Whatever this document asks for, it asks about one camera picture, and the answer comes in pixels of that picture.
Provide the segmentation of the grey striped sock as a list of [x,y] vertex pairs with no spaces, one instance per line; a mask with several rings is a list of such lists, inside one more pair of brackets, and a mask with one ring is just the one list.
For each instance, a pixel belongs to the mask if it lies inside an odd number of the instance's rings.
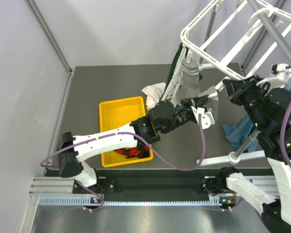
[[194,61],[186,62],[186,59],[182,61],[182,84],[179,91],[176,94],[177,105],[181,105],[182,99],[196,98],[200,93],[200,75],[198,64]]

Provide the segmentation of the white clip hanger frame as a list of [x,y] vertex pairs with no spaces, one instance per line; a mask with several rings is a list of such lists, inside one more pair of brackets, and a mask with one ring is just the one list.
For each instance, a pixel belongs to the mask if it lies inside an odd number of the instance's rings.
[[[278,7],[281,11],[291,14],[284,7],[268,0],[265,1],[272,6]],[[212,67],[207,60],[197,55],[191,46],[201,47],[243,2],[244,0],[187,0],[183,4],[180,14],[184,17],[184,21],[179,37],[183,46],[193,53],[191,60],[198,64],[199,71],[203,76],[201,82],[203,88],[211,85],[220,88],[222,80],[229,77],[219,69]],[[258,17],[254,17],[252,21],[249,20],[254,12],[250,4],[243,7],[240,13],[210,42],[205,52],[215,60],[222,61],[236,43],[259,20]],[[272,15],[271,20],[281,33],[291,23],[289,20],[276,15]],[[291,47],[291,30],[285,36],[285,40]],[[245,79],[248,72],[266,53],[274,41],[270,33],[261,26],[249,42],[230,60],[227,68]],[[271,66],[274,64],[291,65],[291,62],[280,47],[276,47],[273,50],[254,74],[258,74],[263,78],[271,77]]]

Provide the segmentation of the green and white sock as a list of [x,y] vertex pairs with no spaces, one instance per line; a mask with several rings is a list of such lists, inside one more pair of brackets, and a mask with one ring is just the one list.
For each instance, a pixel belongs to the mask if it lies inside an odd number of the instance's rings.
[[[160,101],[169,101],[175,107],[178,106],[176,102],[176,94],[179,91],[182,84],[182,76],[181,76],[182,61],[186,59],[187,53],[188,53],[188,48],[180,44],[174,56],[174,59],[172,61],[172,65],[167,77],[166,86],[165,86],[163,95],[160,98]],[[200,73],[199,75],[200,75],[200,81],[201,81],[203,79],[203,76]]]

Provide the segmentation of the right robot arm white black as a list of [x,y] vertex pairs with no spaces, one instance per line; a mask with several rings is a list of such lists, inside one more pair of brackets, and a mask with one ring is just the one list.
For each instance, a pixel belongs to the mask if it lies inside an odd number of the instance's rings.
[[271,165],[279,197],[269,195],[248,181],[234,167],[219,170],[217,187],[234,191],[246,200],[261,217],[271,233],[291,233],[291,92],[281,84],[251,76],[241,81],[224,79],[228,99],[243,106],[258,130],[258,142]]

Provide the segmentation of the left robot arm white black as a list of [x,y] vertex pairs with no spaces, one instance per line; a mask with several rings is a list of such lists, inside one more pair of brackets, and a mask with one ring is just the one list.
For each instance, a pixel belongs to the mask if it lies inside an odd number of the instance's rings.
[[208,95],[192,99],[182,99],[179,106],[170,101],[160,101],[146,116],[106,132],[85,136],[73,136],[71,132],[62,136],[62,148],[58,151],[59,175],[73,178],[89,192],[100,188],[96,171],[86,160],[105,152],[119,150],[132,155],[142,152],[150,144],[158,142],[161,134],[167,134],[192,121],[203,129],[206,123]]

